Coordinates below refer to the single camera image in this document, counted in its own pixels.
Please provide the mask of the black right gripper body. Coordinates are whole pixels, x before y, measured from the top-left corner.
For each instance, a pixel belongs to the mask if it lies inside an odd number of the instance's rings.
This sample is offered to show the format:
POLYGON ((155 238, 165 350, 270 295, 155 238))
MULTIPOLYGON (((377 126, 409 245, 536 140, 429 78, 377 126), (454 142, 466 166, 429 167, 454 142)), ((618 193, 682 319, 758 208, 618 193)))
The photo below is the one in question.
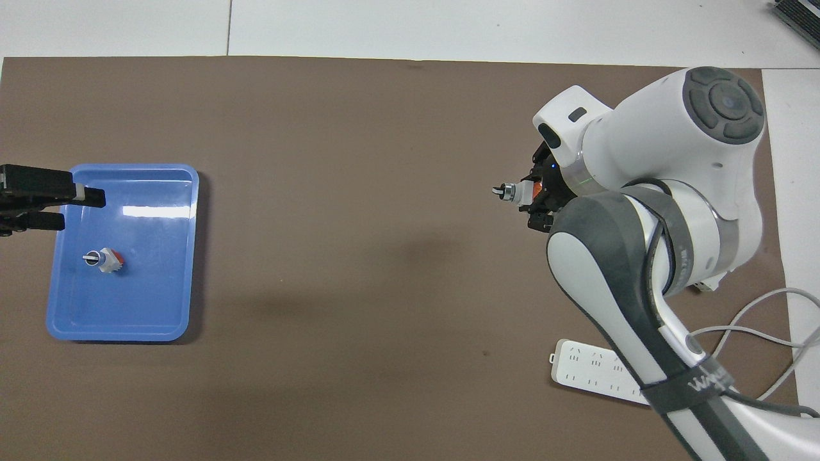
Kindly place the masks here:
POLYGON ((558 213, 571 201, 571 190, 562 177, 561 170, 550 147, 542 143, 542 192, 546 193, 543 201, 550 214, 558 213))

